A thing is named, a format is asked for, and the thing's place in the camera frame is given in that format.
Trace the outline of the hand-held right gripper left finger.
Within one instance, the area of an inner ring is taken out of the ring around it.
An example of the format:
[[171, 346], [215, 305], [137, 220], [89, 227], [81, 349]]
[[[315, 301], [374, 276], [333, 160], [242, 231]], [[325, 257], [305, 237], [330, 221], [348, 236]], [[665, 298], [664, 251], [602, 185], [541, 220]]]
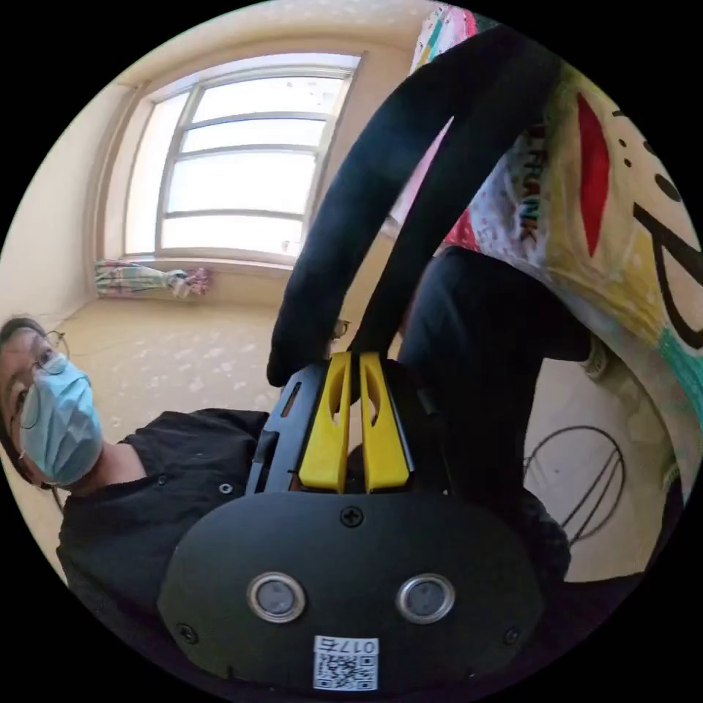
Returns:
[[298, 472], [312, 491], [344, 492], [351, 417], [352, 356], [332, 355]]

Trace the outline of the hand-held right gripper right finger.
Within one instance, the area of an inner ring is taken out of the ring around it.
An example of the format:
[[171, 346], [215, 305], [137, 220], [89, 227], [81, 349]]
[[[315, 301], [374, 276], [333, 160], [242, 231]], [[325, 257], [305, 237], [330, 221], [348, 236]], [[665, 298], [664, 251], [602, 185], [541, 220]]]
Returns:
[[377, 354], [360, 355], [359, 376], [365, 490], [377, 493], [402, 489], [410, 471], [382, 361]]

